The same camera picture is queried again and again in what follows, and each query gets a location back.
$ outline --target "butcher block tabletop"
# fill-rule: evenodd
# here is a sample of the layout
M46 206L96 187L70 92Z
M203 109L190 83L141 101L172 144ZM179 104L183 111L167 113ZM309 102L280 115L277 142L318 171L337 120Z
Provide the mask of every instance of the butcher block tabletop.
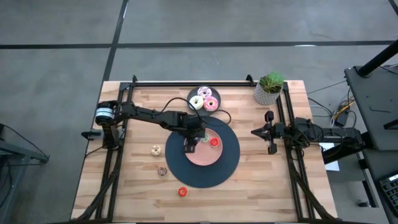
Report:
M304 82L295 80L287 83L294 115L312 119ZM120 82L104 82L99 101L116 100L119 84ZM137 106L161 110L173 97L186 98L192 88L135 87L132 100ZM171 172L165 177L159 177L157 169L167 167L164 149L170 131L157 124L130 119L114 208L114 222L297 221L283 141L276 139L278 151L274 155L268 155L269 143L250 133L251 130L265 125L264 114L269 110L275 114L274 122L279 122L276 103L270 106L258 104L253 95L254 87L214 88L221 95L221 109L231 114L232 122L229 126L238 137L240 145L239 164L233 175L222 184L208 189L186 186ZM283 94L281 99L286 122L289 124ZM187 103L181 100L171 102L167 110L192 114ZM212 116L228 121L228 115L223 112L217 112ZM90 141L87 153L101 145L100 139ZM161 155L151 154L154 145L161 147ZM310 146L304 150L310 189L326 210L336 217L335 203L321 150L318 146ZM85 159L72 218L81 215L98 193L105 158L106 149L100 149ZM177 189L181 186L188 189L189 193L185 198L177 195ZM108 209L109 194L110 190L105 197L105 211ZM300 199L304 217L308 217L302 191Z

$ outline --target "small donut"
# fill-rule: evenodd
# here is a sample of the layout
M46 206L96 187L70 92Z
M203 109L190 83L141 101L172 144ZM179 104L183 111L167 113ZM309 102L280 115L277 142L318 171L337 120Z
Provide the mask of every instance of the small donut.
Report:
M208 142L210 139L209 135L205 133L205 137L201 139L202 142Z
M205 98L204 106L207 111L215 111L218 108L218 100L212 96L208 96Z
M194 97L192 97L191 100L189 100L189 102L190 102L190 104L192 104L192 106L193 106L196 110L199 110L199 109L203 106L203 104L204 104L203 98L200 97L200 96L194 96Z
M157 175L159 175L160 177L164 177L167 175L167 168L166 167L160 167L159 169L157 169Z
M162 152L162 150L161 150L160 146L152 146L152 150L151 150L152 155L158 156L158 155L160 155L161 152Z
M198 89L198 96L201 96L203 99L211 96L211 89L208 88L207 86L201 86Z
M213 147L217 147L220 144L220 140L218 138L211 138L210 145Z
M186 197L188 195L188 189L186 187L180 187L177 190L178 196L180 197Z

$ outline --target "concrete floor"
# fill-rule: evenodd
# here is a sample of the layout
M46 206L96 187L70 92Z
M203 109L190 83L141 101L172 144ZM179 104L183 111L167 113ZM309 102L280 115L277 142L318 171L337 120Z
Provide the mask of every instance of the concrete floor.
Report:
M121 4L4 0L0 44L111 43ZM397 24L388 0L130 0L119 42L395 40ZM242 80L277 70L286 79L304 80L312 91L343 81L345 68L366 63L385 47L118 49L109 79L135 74L139 80ZM13 223L69 219L87 145L80 133L91 126L108 54L109 49L0 50L0 123L50 154L47 165L28 168ZM347 91L344 83L311 97L333 110ZM353 109L356 127L365 131ZM316 108L313 113L326 115ZM328 125L327 119L315 121ZM331 187L340 218L386 222L380 210L358 210L355 203L364 197L358 183ZM350 194L352 189L358 194Z

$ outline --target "white paper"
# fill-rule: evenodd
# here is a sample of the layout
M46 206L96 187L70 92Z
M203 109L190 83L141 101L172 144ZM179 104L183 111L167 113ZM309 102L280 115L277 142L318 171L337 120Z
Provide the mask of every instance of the white paper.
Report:
M328 149L333 148L335 146L335 143L321 142L321 143L319 143L319 145L322 146L327 151ZM338 161L326 164L325 168L328 171L340 171L340 168L338 167Z

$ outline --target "black circular mat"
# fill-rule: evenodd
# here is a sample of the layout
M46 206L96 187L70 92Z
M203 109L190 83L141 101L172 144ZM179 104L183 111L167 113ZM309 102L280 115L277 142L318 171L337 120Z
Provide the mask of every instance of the black circular mat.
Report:
M192 97L194 97L194 96L196 96L196 95L198 94L198 89L199 89L200 87L202 87L202 86L197 86L197 87L195 87L193 90L191 90L191 91L189 92L189 94L188 94L188 96L187 96L187 100L188 100L188 101L190 101ZM218 107L217 107L217 109L220 108L220 106L221 106L221 96L220 96L220 94L219 94L219 93L217 92L217 90L215 90L213 87L210 87L210 86L206 86L206 87L208 87L208 88L211 89L211 96L214 97L214 98L216 98L217 101L218 101ZM204 106L202 106L202 108L200 108L200 109L198 110L198 114L199 114L200 116L208 116L208 115L210 115L210 114L212 114L212 113L214 113L214 112L213 112L213 111L207 111L207 110L205 109Z
M184 151L184 138L178 133L171 133L166 142L165 155L167 165L173 175L191 187L214 187L226 181L238 166L240 149L234 131L217 118L207 117L206 128L217 132L223 142L220 158L208 166L198 166L188 160Z

